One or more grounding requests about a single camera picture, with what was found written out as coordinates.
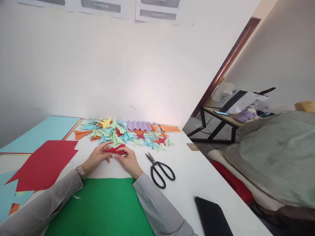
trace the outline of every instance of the person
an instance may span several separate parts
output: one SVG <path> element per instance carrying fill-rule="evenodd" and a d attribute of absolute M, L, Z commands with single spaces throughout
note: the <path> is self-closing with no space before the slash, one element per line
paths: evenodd
<path fill-rule="evenodd" d="M 81 166 L 71 170 L 63 179 L 3 222 L 0 225 L 0 235 L 39 235 L 67 201 L 83 188 L 82 178 L 85 179 L 85 175 L 92 173 L 103 160 L 110 163 L 113 154 L 103 150 L 110 149 L 111 143 L 113 142 L 105 142 L 96 147 Z M 196 235 L 187 221 L 142 171 L 135 152 L 127 147 L 121 147 L 117 151 L 125 152 L 124 156 L 115 154 L 114 157 L 136 179 L 133 187 L 154 235 Z"/>

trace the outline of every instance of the scissors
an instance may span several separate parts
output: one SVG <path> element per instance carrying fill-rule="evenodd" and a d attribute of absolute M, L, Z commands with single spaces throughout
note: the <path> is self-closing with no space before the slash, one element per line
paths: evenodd
<path fill-rule="evenodd" d="M 145 155 L 146 155 L 147 158 L 152 162 L 152 166 L 151 166 L 151 177 L 152 177 L 152 180 L 153 180 L 153 182 L 154 182 L 159 188 L 164 189 L 164 188 L 166 188 L 166 183 L 165 183 L 164 179 L 162 178 L 162 176 L 160 175 L 160 173 L 156 170 L 155 166 L 158 165 L 158 166 L 162 169 L 162 171 L 163 171 L 163 173 L 166 175 L 166 177 L 169 178 L 169 179 L 172 180 L 172 181 L 175 180 L 175 174 L 174 174 L 174 172 L 172 171 L 172 169 L 169 168 L 167 165 L 165 165 L 164 163 L 155 161 L 154 158 L 152 157 L 152 155 L 151 155 L 150 153 L 148 153 L 148 154 L 145 154 Z M 162 166 L 165 166 L 165 167 L 167 167 L 167 168 L 170 170 L 170 172 L 171 172 L 172 175 L 173 175 L 172 178 L 165 172 L 165 170 L 163 169 Z M 156 173 L 156 174 L 160 177 L 160 179 L 162 180 L 163 186 L 159 185 L 159 184 L 155 181 L 154 176 L 153 176 L 153 170 L 155 171 L 155 173 Z"/>

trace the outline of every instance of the phone on table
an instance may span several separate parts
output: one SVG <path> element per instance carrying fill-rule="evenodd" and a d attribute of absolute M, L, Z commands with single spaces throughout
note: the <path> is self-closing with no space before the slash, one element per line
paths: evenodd
<path fill-rule="evenodd" d="M 220 111 L 214 111 L 215 113 L 217 114 L 220 114 L 220 115 L 227 115 L 227 116 L 230 116 L 229 114 L 225 113 L 225 112 L 220 112 Z"/>
<path fill-rule="evenodd" d="M 200 197 L 195 197 L 203 231 L 206 236 L 233 236 L 221 207 Z"/>

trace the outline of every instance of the table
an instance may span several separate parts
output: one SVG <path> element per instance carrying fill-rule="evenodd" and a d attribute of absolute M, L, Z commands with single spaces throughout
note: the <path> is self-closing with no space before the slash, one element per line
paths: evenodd
<path fill-rule="evenodd" d="M 191 141 L 184 132 L 168 134 L 175 146 L 167 147 L 165 151 L 159 153 L 147 146 L 133 146 L 132 142 L 126 143 L 126 146 L 135 151 L 140 167 L 150 178 L 151 163 L 145 156 L 146 152 L 150 152 L 155 160 L 161 161 L 173 169 L 176 180 L 170 181 L 166 178 L 166 189 L 161 191 L 188 221 L 195 233 L 199 236 L 204 235 L 194 202 L 194 196 L 199 196 L 221 206 L 234 236 L 272 236 L 203 154 L 200 151 L 190 150 L 186 143 L 191 143 Z M 74 133 L 71 133 L 67 140 L 75 140 Z M 97 144 L 98 141 L 90 141 L 87 136 L 79 140 L 76 146 L 78 152 L 63 169 L 57 181 L 66 176 L 70 170 L 82 164 Z M 0 174 L 19 169 L 27 158 L 28 156 L 0 155 Z M 88 176 L 88 178 L 127 177 L 130 175 L 115 159 L 111 159 L 110 163 L 102 162 L 96 171 Z M 42 192 L 34 193 L 27 203 Z"/>
<path fill-rule="evenodd" d="M 187 136 L 190 137 L 194 135 L 195 133 L 198 133 L 199 131 L 206 128 L 207 124 L 204 117 L 204 112 L 209 113 L 210 115 L 218 118 L 221 120 L 221 123 L 215 128 L 215 130 L 210 134 L 210 136 L 207 139 L 199 139 L 199 138 L 191 138 L 190 140 L 193 142 L 205 142 L 205 143 L 221 143 L 221 144 L 232 144 L 235 143 L 235 137 L 236 137 L 236 130 L 244 125 L 244 123 L 239 122 L 235 120 L 236 115 L 220 115 L 215 113 L 215 111 L 219 111 L 220 108 L 211 108 L 211 107 L 200 107 L 200 116 L 201 116 L 201 122 L 202 126 L 200 126 L 198 129 L 192 131 Z M 214 139 L 215 136 L 220 132 L 220 130 L 226 125 L 232 126 L 232 133 L 231 133 L 231 140 L 221 140 L 221 139 Z"/>

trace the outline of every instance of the gray shirt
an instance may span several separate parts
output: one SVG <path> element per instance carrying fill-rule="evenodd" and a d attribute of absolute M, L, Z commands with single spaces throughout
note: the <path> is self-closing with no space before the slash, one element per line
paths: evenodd
<path fill-rule="evenodd" d="M 196 236 L 192 227 L 143 173 L 133 184 L 154 235 Z M 0 235 L 39 235 L 68 200 L 83 188 L 75 170 L 0 225 Z"/>

